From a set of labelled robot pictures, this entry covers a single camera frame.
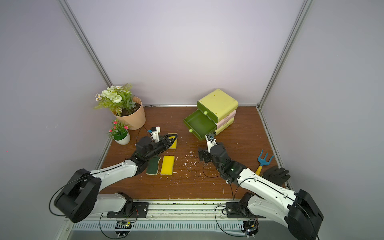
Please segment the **yellow side up sponge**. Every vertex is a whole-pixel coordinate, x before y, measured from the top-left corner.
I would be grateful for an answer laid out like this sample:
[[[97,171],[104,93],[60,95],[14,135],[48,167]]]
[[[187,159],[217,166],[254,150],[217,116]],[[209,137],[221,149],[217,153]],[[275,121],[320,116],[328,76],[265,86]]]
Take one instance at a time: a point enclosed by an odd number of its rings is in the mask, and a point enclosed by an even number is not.
[[[170,147],[170,149],[176,149],[177,143],[178,143],[178,139],[176,138],[175,141],[173,142],[172,146]]]

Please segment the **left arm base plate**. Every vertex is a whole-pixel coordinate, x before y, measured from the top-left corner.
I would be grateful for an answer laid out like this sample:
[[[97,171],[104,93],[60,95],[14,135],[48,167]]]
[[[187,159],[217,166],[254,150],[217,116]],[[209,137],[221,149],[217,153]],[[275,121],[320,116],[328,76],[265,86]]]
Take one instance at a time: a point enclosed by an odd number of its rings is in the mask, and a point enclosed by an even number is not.
[[[146,218],[149,210],[148,202],[129,202],[119,212],[108,212],[107,218]]]

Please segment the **large yellow sponge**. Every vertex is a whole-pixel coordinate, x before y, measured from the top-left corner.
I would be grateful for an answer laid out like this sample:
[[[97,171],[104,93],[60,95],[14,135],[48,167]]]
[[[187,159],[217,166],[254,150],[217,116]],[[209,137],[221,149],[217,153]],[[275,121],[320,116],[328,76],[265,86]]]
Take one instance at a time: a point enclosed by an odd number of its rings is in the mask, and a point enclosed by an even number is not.
[[[171,176],[173,174],[174,162],[175,156],[164,156],[160,174],[164,176]]]

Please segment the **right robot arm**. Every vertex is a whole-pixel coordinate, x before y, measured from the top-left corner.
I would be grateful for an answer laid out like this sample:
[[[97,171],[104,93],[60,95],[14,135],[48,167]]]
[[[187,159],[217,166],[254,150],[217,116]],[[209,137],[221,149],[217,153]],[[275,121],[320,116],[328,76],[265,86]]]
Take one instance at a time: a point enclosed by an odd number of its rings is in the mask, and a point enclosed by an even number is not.
[[[280,169],[278,175],[266,171],[259,176],[232,160],[222,144],[199,149],[198,153],[200,161],[213,163],[228,184],[251,192],[241,206],[241,215],[259,215],[273,220],[287,227],[298,240],[318,239],[324,215],[308,192],[283,188],[283,177],[288,174],[285,169]]]

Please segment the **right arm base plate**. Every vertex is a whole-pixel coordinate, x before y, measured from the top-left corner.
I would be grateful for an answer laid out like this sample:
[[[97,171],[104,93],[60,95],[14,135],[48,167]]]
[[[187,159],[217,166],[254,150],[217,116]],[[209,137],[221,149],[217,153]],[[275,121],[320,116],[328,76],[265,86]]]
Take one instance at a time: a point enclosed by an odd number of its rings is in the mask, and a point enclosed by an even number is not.
[[[240,202],[226,202],[225,215],[230,219],[249,219],[254,215]]]

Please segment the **yellow green sponge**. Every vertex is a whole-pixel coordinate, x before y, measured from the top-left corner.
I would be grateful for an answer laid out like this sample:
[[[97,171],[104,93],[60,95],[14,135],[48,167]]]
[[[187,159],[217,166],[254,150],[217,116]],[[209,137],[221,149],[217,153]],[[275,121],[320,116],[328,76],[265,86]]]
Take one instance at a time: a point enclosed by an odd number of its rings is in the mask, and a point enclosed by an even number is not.
[[[154,157],[149,160],[149,165],[146,170],[147,175],[156,176],[159,171],[160,157]]]

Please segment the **green drawer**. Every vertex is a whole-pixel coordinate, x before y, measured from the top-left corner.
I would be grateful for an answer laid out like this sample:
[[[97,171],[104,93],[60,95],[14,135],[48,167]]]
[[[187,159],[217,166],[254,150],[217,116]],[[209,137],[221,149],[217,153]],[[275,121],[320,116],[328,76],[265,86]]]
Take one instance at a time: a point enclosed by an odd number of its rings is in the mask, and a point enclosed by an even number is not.
[[[206,139],[206,135],[213,133],[217,129],[216,123],[209,119],[200,110],[196,110],[188,117],[183,119],[189,132],[194,134],[199,141]]]
[[[203,113],[203,115],[208,117],[214,123],[219,122],[219,117],[217,116],[216,109],[213,108],[211,105],[206,105],[203,104],[201,101],[197,101],[197,107]]]

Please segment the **green pink drawer cabinet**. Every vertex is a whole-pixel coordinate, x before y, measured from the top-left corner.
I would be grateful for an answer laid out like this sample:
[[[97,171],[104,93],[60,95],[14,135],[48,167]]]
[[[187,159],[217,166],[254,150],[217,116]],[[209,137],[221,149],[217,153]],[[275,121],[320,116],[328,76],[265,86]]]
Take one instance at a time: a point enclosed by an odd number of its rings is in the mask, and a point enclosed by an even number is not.
[[[239,103],[224,91],[216,89],[198,101],[206,105],[211,105],[216,109],[217,116],[219,117],[219,122],[216,123],[216,136],[234,122]]]

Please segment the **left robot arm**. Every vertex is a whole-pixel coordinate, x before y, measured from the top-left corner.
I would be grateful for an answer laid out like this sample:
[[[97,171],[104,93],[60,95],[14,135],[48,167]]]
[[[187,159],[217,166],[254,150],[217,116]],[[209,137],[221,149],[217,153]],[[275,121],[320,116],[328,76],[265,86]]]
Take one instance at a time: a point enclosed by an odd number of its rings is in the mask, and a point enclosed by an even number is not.
[[[141,174],[149,166],[150,160],[168,150],[177,138],[176,134],[159,136],[157,140],[143,137],[136,144],[131,157],[122,163],[94,171],[77,170],[69,182],[53,195],[50,204],[73,223],[81,222],[89,215],[104,212],[128,215],[131,200],[128,195],[122,192],[101,194],[101,190]]]

